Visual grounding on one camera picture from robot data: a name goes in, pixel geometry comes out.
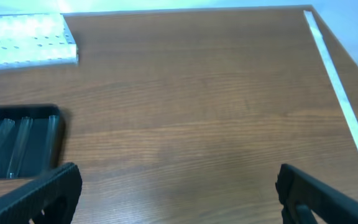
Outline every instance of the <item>blue surface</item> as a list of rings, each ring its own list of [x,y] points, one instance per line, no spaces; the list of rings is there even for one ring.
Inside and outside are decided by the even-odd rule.
[[[358,1],[350,0],[0,0],[0,14],[106,12],[209,7],[256,7],[312,4],[358,64]]]

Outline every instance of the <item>white tape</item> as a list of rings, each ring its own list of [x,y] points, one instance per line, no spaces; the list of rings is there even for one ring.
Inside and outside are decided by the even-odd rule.
[[[326,44],[324,43],[323,35],[320,33],[317,23],[310,11],[304,11],[306,20],[308,21],[310,31],[313,35],[314,41],[316,42],[320,56],[323,59],[324,66],[326,67],[328,77],[333,85],[336,97],[338,98],[339,104],[341,105],[342,112],[345,116],[347,125],[351,131],[354,143],[358,150],[358,121],[353,112],[352,106],[347,99],[345,89],[342,86],[341,79],[335,69],[333,60],[329,55]]]

